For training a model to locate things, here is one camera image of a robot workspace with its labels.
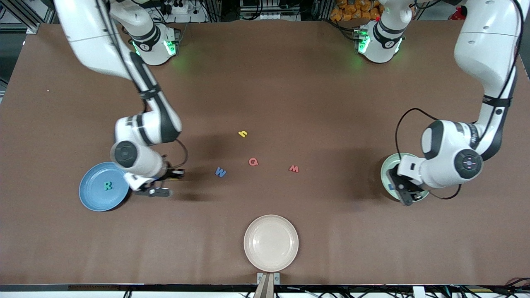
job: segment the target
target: table surface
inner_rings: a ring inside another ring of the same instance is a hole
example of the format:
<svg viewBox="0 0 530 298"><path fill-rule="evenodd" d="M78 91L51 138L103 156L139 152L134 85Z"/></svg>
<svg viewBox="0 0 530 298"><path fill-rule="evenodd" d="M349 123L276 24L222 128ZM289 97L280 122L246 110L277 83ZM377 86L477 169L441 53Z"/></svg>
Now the table surface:
<svg viewBox="0 0 530 298"><path fill-rule="evenodd" d="M97 213L79 200L81 177L109 160L114 122L142 104L129 81L83 67L60 26L42 25L0 106L0 283L253 283L243 235L265 214L298 231L286 284L504 284L530 275L524 71L503 147L457 198L404 207L379 179L406 110L476 120L482 87L453 60L461 26L412 22L400 52L377 65L322 22L189 25L179 56L151 67L182 118L187 176L166 184L171 198L131 196ZM407 117L402 150L420 154L429 124ZM183 157L177 144L155 148Z"/></svg>

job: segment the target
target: floor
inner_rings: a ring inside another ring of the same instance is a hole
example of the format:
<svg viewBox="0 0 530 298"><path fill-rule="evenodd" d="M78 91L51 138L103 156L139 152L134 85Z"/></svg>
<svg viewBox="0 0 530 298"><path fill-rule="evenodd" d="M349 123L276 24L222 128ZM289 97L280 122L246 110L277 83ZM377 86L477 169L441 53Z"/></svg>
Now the floor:
<svg viewBox="0 0 530 298"><path fill-rule="evenodd" d="M454 11L454 6L445 2L440 2L437 5L426 9L421 15L420 21L447 20L448 16ZM530 32L530 21L526 22L524 32ZM25 34L0 34L0 79L3 81L9 81L24 40ZM520 56L528 73L528 68L530 67L530 33L524 34ZM5 91L5 87L0 84L0 102L2 100L3 91Z"/></svg>

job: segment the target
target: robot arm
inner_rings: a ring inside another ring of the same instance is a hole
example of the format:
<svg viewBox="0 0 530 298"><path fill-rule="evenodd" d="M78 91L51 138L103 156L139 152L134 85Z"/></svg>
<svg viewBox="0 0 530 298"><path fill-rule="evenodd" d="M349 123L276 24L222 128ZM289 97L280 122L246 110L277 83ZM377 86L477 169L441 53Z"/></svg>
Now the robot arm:
<svg viewBox="0 0 530 298"><path fill-rule="evenodd" d="M169 164L150 146L176 140L181 121L167 102L144 61L131 52L109 18L111 2L104 0L57 0L61 26L79 61L86 67L133 81L151 111L116 122L111 159L127 172L133 190L166 175Z"/></svg>
<svg viewBox="0 0 530 298"><path fill-rule="evenodd" d="M484 88L476 123L436 120L423 132L425 158L403 156L389 178L410 205L418 190L466 183L480 174L483 161L500 149L502 129L516 83L514 48L526 18L528 0L468 1L468 15L455 46L460 68Z"/></svg>

